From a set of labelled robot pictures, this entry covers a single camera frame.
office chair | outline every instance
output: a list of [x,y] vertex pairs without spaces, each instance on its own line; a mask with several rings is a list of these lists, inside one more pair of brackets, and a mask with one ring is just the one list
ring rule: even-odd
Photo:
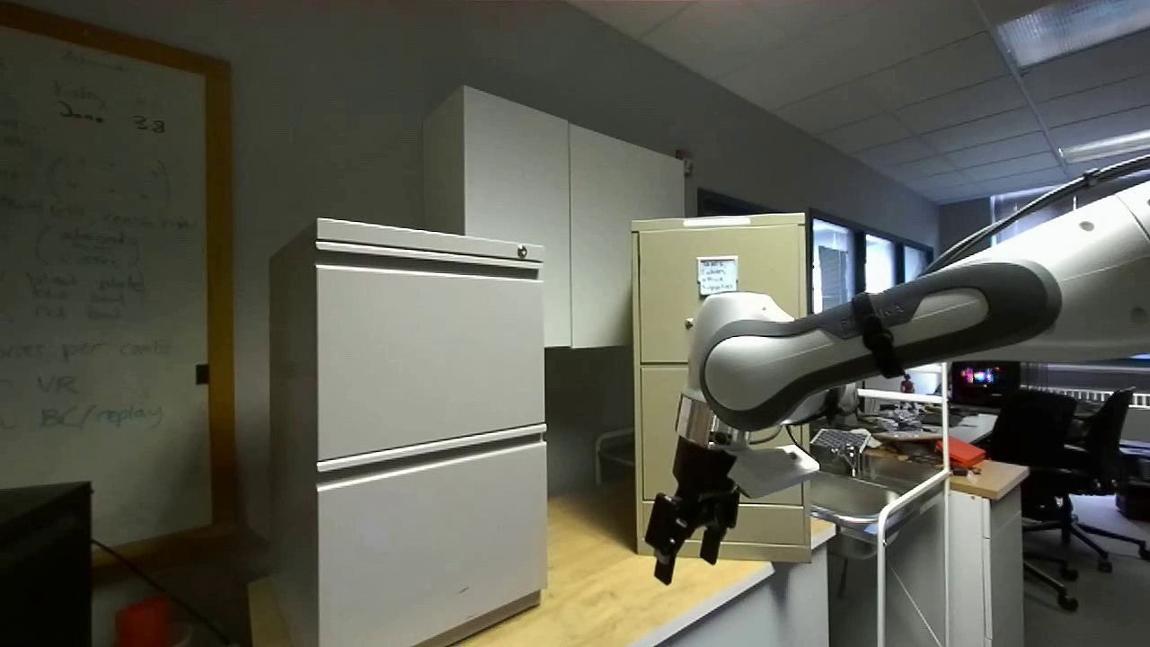
[[1124,424],[1129,403],[1134,403],[1134,390],[1116,390],[1086,420],[1086,442],[1063,449],[1063,470],[1061,470],[1063,546],[1071,546],[1071,538],[1086,544],[1098,553],[1099,571],[1110,571],[1116,564],[1110,564],[1110,553],[1092,534],[1134,544],[1138,556],[1150,562],[1150,546],[1144,538],[1082,523],[1074,518],[1074,498],[1071,498],[1071,494],[1116,494],[1124,486],[1123,424]]
[[[995,460],[1023,462],[1031,473],[1020,482],[1020,514],[1029,518],[1023,532],[1063,528],[1061,503],[1061,460],[1063,442],[1074,424],[1074,397],[1053,390],[1009,390],[998,405],[995,430],[988,438],[988,451]],[[1050,556],[1039,551],[1023,551],[1023,571],[1047,583],[1056,592],[1063,612],[1074,612],[1079,599],[1071,592],[1074,568],[1067,556]]]

ceiling light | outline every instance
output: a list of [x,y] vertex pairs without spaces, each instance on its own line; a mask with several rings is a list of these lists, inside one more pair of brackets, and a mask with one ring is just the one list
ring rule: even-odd
[[998,24],[1016,68],[1041,64],[1150,24],[1147,0],[1061,0]]
[[1071,166],[1124,158],[1124,154],[1138,154],[1138,151],[1150,151],[1150,129],[1123,133],[1123,136],[1108,136],[1108,139],[1088,139],[1088,143],[1074,143],[1074,147],[1056,147],[1056,154]]

cabinet drawer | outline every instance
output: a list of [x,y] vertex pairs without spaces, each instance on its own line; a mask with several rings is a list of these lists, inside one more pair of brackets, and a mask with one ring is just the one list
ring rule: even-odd
[[319,643],[424,643],[531,596],[544,532],[544,442],[319,486]]
[[319,460],[544,424],[544,286],[319,266]]

cable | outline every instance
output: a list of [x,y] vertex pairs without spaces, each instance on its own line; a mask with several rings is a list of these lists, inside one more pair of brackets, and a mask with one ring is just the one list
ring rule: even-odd
[[1014,208],[1007,218],[988,221],[988,225],[976,228],[970,238],[948,243],[948,249],[928,266],[928,273],[937,273],[942,266],[964,260],[976,243],[985,243],[985,239],[995,238],[998,228],[1014,225],[1016,218],[1023,218],[1023,214],[1031,214],[1031,212],[1039,212],[1039,208],[1047,208],[1047,205],[1053,205],[1053,201],[1063,201],[1063,197],[1071,197],[1071,194],[1086,194],[1086,189],[1092,189],[1092,188],[1116,184],[1116,181],[1134,175],[1134,173],[1144,173],[1144,169],[1150,169],[1150,154],[1129,158],[1129,160],[1118,160],[1118,166],[1103,166],[1103,169],[1092,169],[1092,173],[1082,173],[1079,181],[1061,184],[1061,188],[1039,194],[1035,201]]
[[240,647],[246,638],[229,635],[223,625],[217,625],[210,614],[203,614],[199,608],[192,608],[187,599],[181,599],[169,587],[163,587],[160,578],[153,578],[139,564],[133,564],[131,556],[123,556],[115,546],[89,538],[96,551],[112,553],[123,568],[131,568],[138,578],[143,578],[153,590],[160,590],[163,596],[169,596],[175,608],[185,608],[193,620],[203,620],[210,631],[217,631],[227,647]]

robotic arm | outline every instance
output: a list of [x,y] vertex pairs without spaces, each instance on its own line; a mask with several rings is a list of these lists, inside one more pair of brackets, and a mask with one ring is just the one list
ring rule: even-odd
[[700,304],[681,397],[672,498],[648,544],[672,583],[676,553],[704,528],[717,562],[738,498],[805,482],[801,449],[752,451],[746,430],[805,420],[826,387],[956,357],[1110,358],[1150,340],[1150,184],[1129,188],[919,281],[792,318],[767,296]]

